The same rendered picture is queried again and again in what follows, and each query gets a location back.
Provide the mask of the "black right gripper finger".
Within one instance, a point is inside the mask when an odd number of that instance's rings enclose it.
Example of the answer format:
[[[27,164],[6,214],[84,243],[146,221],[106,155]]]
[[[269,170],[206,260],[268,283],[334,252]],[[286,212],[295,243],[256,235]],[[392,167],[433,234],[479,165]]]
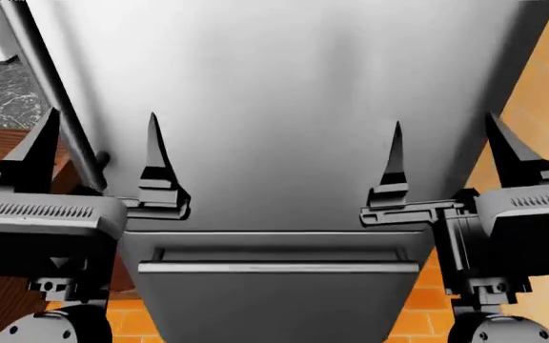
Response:
[[[486,114],[485,129],[502,188],[549,185],[549,160],[529,148],[494,113]]]
[[[387,165],[367,199],[370,208],[401,206],[406,203],[409,185],[404,172],[403,136],[400,122],[396,122]]]

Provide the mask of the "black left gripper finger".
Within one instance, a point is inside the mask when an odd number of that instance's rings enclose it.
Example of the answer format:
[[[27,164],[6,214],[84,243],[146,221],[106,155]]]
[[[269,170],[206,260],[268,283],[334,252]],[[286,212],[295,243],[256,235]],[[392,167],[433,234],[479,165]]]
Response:
[[[191,199],[175,174],[154,112],[147,127],[146,162],[138,188],[139,201],[150,207],[182,208]]]
[[[0,160],[0,192],[48,193],[58,145],[60,111],[50,108]]]

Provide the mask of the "grey refrigerator drawer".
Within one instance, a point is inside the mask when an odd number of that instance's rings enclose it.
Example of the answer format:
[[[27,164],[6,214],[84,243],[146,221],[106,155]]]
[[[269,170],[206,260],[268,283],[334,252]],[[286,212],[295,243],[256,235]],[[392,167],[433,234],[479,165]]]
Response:
[[[165,343],[383,343],[418,271],[370,252],[164,251],[136,285]]]

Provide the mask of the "dark marble countertop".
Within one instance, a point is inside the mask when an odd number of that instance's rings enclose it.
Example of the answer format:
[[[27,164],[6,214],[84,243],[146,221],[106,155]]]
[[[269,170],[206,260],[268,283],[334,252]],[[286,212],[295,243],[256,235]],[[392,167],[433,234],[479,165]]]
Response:
[[[0,63],[0,129],[29,130],[49,108],[18,59]]]

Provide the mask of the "stainless steel refrigerator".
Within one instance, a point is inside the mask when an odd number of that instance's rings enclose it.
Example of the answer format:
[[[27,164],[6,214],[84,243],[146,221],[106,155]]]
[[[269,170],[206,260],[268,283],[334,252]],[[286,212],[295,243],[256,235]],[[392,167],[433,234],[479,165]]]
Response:
[[[549,0],[25,1],[105,193],[138,196],[154,112],[191,198],[187,219],[128,221],[142,300],[137,265],[164,251],[370,252],[418,276],[427,226],[359,218],[396,122],[407,199],[451,196],[549,20]]]

